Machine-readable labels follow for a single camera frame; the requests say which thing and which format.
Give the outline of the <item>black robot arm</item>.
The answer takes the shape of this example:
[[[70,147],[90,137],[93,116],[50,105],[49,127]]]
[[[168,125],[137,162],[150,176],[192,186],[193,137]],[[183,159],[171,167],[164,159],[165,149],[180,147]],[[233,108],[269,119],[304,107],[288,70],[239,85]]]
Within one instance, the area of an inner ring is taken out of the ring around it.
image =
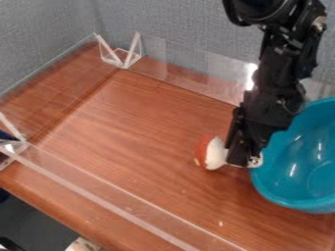
[[[301,80],[317,66],[327,14],[320,0],[223,0],[223,6],[235,25],[256,25],[264,32],[253,86],[233,109],[225,142],[227,163],[245,167],[304,108]]]

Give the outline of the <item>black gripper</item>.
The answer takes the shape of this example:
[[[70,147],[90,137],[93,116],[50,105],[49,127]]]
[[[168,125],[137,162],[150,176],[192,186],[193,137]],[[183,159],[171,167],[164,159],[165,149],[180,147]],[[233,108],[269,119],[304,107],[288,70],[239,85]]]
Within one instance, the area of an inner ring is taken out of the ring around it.
[[[267,48],[252,75],[253,87],[243,93],[225,142],[227,163],[237,167],[263,165],[263,147],[276,131],[285,130],[304,103],[296,57]]]

